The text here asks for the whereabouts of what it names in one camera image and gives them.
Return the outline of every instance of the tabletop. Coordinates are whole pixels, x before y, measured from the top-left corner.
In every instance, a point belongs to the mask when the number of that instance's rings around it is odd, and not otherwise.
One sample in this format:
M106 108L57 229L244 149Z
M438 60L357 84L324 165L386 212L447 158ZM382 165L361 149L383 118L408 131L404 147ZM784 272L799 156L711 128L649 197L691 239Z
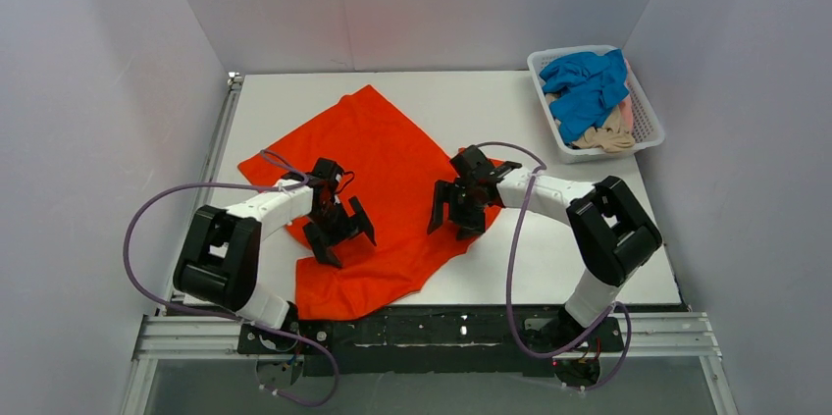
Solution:
M573 165L558 162L546 114L541 109L531 75L526 71L247 76L216 180L247 182L237 169L239 162L333 106L343 95L367 84L373 85L448 155L461 146L489 140L522 145L546 162L546 175L585 182L597 182L609 175L621 178L652 217L634 157ZM486 153L533 165L531 159L509 149L487 147ZM252 194L218 189L210 202L225 207ZM394 305L503 304L508 251L516 220L516 210L502 211L467 253L452 258L420 292L407 295ZM295 261L308 256L311 256L308 249L286 231L278 231L261 245L258 281L292 300ZM570 229L530 213L517 251L514 303L562 304L583 271L584 264ZM618 298L628 304L681 302L663 247L635 273Z

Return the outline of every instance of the orange-red fabric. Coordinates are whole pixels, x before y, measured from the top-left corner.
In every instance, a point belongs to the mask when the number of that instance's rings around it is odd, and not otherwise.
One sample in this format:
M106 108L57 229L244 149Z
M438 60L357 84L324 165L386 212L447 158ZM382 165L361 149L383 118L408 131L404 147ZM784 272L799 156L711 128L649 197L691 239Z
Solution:
M436 180L453 181L449 158L422 130L372 86L346 95L269 149L301 171L319 157L355 172L341 194L358 196L375 229L377 247L363 234L334 248L342 269L304 258L296 266L295 302L299 317L352 320L418 291L450 258L462 254L473 238L456 240L456 228L427 235ZM272 185L284 170L259 155L239 164L255 185ZM489 227L499 208L486 210ZM289 233L308 246L295 221Z

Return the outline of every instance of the gray wall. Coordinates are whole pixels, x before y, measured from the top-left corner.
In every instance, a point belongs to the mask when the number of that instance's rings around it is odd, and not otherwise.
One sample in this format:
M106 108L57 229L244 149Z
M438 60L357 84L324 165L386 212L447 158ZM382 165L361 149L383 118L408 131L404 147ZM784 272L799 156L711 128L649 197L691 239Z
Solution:
M187 0L228 70L519 69L623 45L648 0Z
M640 158L748 414L828 413L832 0L650 0L625 51L667 130Z
M225 92L185 0L0 0L0 413L118 413L142 312L121 241L144 199L194 180ZM140 226L169 276L192 197Z

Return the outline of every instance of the laundry basket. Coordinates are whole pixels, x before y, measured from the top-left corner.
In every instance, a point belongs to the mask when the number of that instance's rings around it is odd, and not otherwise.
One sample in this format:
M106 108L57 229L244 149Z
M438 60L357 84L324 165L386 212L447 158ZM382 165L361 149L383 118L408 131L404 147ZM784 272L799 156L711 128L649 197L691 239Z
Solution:
M575 149L569 148L569 146L563 143L563 139L560 138L560 132L557 131L557 125L554 123L554 118L548 109L548 103L546 102L546 96L543 91L544 81L540 78L540 72L549 62L564 55L574 54L576 52L594 52L598 55L603 55L614 49L615 47L611 45L582 45L578 47L543 50L529 56L529 70L532 72L532 78L535 81L535 89L538 91L544 116L546 116L548 126L557 143L557 155L563 163L589 162L606 158L625 157L639 150L654 147L664 141L664 129L658 123L658 118L655 116L655 112L642 86L632 72L627 76L627 88L630 90L630 96L633 99L633 137L636 139L636 144L632 148L621 153L606 153L600 148Z

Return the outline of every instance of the purple cable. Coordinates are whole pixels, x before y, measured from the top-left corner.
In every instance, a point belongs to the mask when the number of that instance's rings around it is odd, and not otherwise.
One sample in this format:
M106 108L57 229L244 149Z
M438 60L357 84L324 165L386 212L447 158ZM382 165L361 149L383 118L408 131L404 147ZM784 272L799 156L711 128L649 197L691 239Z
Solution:
M532 200L532 190L535 187L537 173L546 169L546 163L544 163L544 161L540 157L538 157L531 151L527 150L526 148L508 142L484 142L478 144L477 147L485 147L489 145L498 145L502 147L509 147L515 150L519 150L529 155L535 161L538 162L538 166L535 167L534 170L532 170L532 177L529 178L529 185L526 187L526 195L523 197L523 204L520 206L520 213L517 216L517 225L514 226L514 236L511 238L511 249L508 252L508 272L506 273L505 277L505 314L508 318L508 328L511 331L511 336L514 337L514 342L517 343L517 346L526 355L538 359L553 358L559 354L571 350L576 345L584 341L598 327L598 325L600 325L600 323L603 322L603 319L605 319L609 315L609 313L612 312L613 308L615 308L616 306L620 306L624 311L624 319L627 321L627 338L624 342L624 349L623 351L621 351L621 357L618 359L618 362L615 364L615 367L612 368L612 371L609 372L609 375L607 375L603 380L598 381L594 385L585 388L586 390L600 389L618 373L618 370L621 369L621 365L624 363L624 358L627 356L627 352L630 350L630 339L632 333L632 322L630 321L630 312L627 310L627 307L621 302L614 302L611 306L607 307L606 310L601 312L600 315L598 315L596 319L593 320L593 322L590 323L590 325L580 335L575 337L575 339L566 343L564 346L556 349L555 351L551 351L549 353L538 353L529 349L526 346L526 344L523 343L523 340L520 338L520 333L517 330L517 323L514 319L514 307L511 304L511 288L512 282L514 280L514 260L517 255L517 244L520 241L520 230L523 227L523 219L525 219L526 217L526 212L529 209L529 203Z
M320 400L306 400L304 398L298 397L298 396L293 395L291 393L284 392L282 390L278 390L278 395L280 395L284 398L287 398L287 399L289 399L293 402L296 402L300 405L303 405L303 406L306 406L306 407L319 407L319 406L327 403L327 401L329 401L333 397L333 395L335 395L336 389L338 388L338 380L340 379L340 372L338 371L338 363L337 363L335 357L333 356L333 354L327 348L325 348L319 342L311 340L311 339L306 338L306 337L302 337L300 335L290 334L288 332L284 332L284 331L281 331L281 330L272 329L272 328L266 327L262 324L259 324L257 322L245 322L243 319L240 319L240 318L238 318L237 316L234 316L234 315L228 315L228 314L224 314L224 313L221 313L221 312L215 312L215 311L211 311L211 310L195 309L195 308L192 308L192 307L187 307L185 305L177 304L176 302L169 302L169 301L159 297L158 295L154 294L153 292L150 292L149 290L147 290L146 287L141 285L141 283L136 278L135 273L132 270L132 267L130 266L130 239L132 238L132 233L135 230L135 226L136 226L136 224L138 224L138 220L139 220L139 218L141 218L142 214L144 214L147 211L147 209L150 208L150 206L152 206L159 199L162 199L165 196L168 196L168 195L173 194L175 192L184 191L186 189L197 189L197 188L200 188L200 187L218 187L218 188L222 188L222 189L246 189L246 190L252 190L252 191L292 190L292 189L297 189L299 187L302 187L302 186L306 185L309 182L309 177L307 177L306 174L304 174L303 172L300 172L300 171L296 170L295 168L293 168L291 165L288 164L288 162L286 162L286 160L283 157L281 157L277 153L269 151L269 150L262 150L260 152L260 155L275 166L281 167L285 170L289 170L290 172L301 175L301 177L303 178L302 182L297 183L297 184L290 184L286 187L263 187L263 186L252 186L252 185L249 185L249 184L235 184L235 183L230 183L230 182L190 182L188 184L180 184L179 186L174 186L174 187L171 187L169 189L165 189L164 191L160 192L159 194L156 194L155 196L151 197L147 202L142 204L142 206L139 207L138 210L135 212L135 215L132 216L132 219L130 220L130 223L128 224L128 229L125 232L125 243L124 243L124 246L122 248L122 257L124 259L125 272L128 275L128 279L130 280L130 283L133 285L133 287L136 288L136 290L138 290L142 295L144 295L148 299L152 300L153 302L156 302L159 305L164 305L165 307L167 307L169 309L174 309L174 310L177 310L179 312L183 312L185 314L204 316L204 317L219 317L219 318L222 318L222 319L228 319L228 320L232 320L232 321L235 321L235 322L249 323L250 325L252 325L255 328L260 329L264 332L268 332L268 333L276 335L278 337L296 339L296 340L301 341L305 344L308 344L308 345L316 348L317 350L321 351L322 353L324 353L324 356L326 356L327 359L330 360L330 364L333 367L333 375L335 376L335 379L333 380L333 388L330 390L330 392L324 398L322 398ZM272 159L270 159L268 157L269 155L278 157L279 159L283 160L285 162L285 164L280 164L280 163L277 163L277 162L273 161Z

